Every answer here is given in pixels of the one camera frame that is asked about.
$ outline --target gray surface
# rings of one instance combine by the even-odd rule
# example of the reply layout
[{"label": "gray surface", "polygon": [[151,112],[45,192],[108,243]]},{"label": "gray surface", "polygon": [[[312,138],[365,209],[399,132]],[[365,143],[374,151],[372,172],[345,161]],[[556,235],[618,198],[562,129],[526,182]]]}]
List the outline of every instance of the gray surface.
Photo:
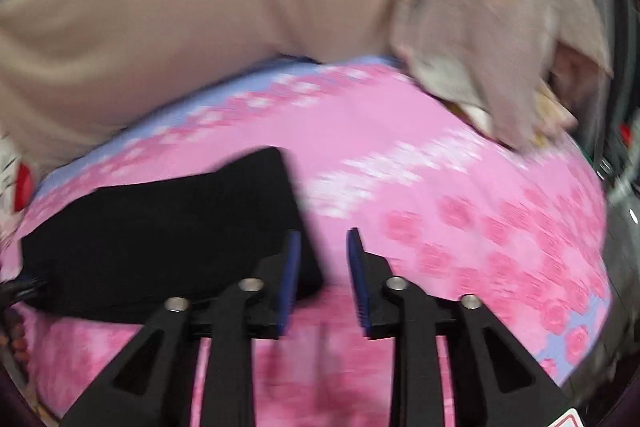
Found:
[{"label": "gray surface", "polygon": [[615,375],[618,360],[638,350],[634,329],[640,315],[640,201],[634,195],[607,213],[602,257],[609,275],[609,316],[591,352],[562,388],[576,405]]}]

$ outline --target black cloth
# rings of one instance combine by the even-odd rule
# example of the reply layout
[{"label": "black cloth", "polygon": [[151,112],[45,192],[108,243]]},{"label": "black cloth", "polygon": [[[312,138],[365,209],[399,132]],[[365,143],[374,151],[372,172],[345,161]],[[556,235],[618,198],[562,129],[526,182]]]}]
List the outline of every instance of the black cloth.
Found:
[{"label": "black cloth", "polygon": [[302,234],[300,299],[319,290],[322,273],[276,148],[215,172],[98,188],[22,239],[23,273],[47,281],[28,303],[143,323],[169,297],[210,298],[250,276],[292,229]]}]

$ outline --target pink blanket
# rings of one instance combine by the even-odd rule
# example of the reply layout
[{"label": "pink blanket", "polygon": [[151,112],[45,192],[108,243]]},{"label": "pink blanket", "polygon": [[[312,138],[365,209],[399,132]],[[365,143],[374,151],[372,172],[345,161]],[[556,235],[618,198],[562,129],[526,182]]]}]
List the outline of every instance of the pink blanket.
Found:
[{"label": "pink blanket", "polygon": [[[207,171],[264,145],[288,152],[331,284],[295,311],[286,338],[256,344],[259,426],[386,425],[391,344],[366,341],[357,325],[345,249],[351,227],[428,293],[481,296],[558,382],[593,344],[609,306],[604,200],[574,143],[517,156],[382,64],[283,74],[195,107],[41,194],[17,237],[97,187]],[[2,275],[19,267],[15,242]],[[137,330],[25,312],[31,373],[59,415]],[[198,408],[196,399],[196,417]]]}]

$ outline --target blue gripper pad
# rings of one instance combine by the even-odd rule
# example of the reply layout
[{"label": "blue gripper pad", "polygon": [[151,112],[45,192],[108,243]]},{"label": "blue gripper pad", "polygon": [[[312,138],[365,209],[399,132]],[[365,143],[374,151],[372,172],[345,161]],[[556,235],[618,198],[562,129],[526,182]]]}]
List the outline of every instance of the blue gripper pad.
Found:
[{"label": "blue gripper pad", "polygon": [[296,289],[298,288],[298,275],[300,273],[300,254],[302,250],[302,240],[300,232],[291,231],[287,234],[284,248],[285,261],[280,278],[280,288],[277,297],[277,324],[278,334],[282,335],[287,329],[289,315],[296,300]]},{"label": "blue gripper pad", "polygon": [[360,326],[364,328],[365,334],[371,335],[370,317],[370,295],[367,288],[366,277],[366,253],[360,240],[357,229],[351,229],[347,234],[347,254],[349,268],[351,269],[351,282],[353,283],[353,294],[358,307],[358,320]]}]

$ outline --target beige cloth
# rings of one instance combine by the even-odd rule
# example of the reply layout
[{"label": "beige cloth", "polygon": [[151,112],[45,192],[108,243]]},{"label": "beige cloth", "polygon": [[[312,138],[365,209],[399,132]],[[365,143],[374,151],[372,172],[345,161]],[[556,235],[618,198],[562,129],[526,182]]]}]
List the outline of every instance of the beige cloth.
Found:
[{"label": "beige cloth", "polygon": [[574,101],[594,87],[589,64],[609,72],[592,0],[401,0],[392,42],[425,90],[522,151],[575,122],[542,81],[552,65]]},{"label": "beige cloth", "polygon": [[392,0],[0,0],[0,124],[47,171],[276,54],[387,51]]},{"label": "beige cloth", "polygon": [[15,212],[15,183],[20,155],[8,135],[0,129],[0,252],[18,227],[20,212]]}]

